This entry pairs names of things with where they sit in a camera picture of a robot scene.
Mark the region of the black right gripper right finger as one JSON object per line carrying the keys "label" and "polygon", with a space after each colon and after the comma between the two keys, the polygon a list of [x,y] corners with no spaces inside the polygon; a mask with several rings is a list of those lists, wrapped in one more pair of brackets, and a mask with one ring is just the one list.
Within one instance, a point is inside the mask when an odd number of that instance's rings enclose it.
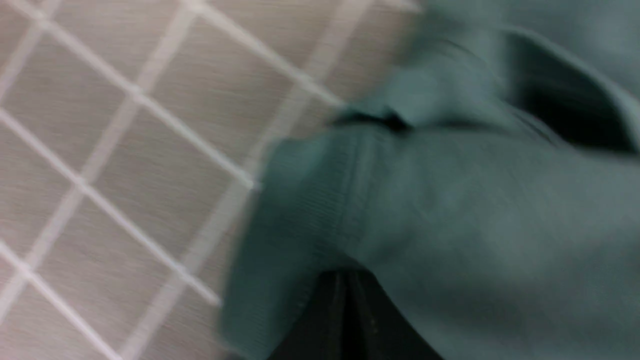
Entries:
{"label": "black right gripper right finger", "polygon": [[352,360],[440,360],[414,330],[372,273],[350,272]]}

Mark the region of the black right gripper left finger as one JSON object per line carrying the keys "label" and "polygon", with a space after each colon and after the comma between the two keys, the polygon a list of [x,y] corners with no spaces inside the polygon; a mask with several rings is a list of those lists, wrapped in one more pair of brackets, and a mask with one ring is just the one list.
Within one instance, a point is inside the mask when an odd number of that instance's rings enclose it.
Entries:
{"label": "black right gripper left finger", "polygon": [[270,360],[340,360],[347,299],[345,276],[320,274],[304,312]]}

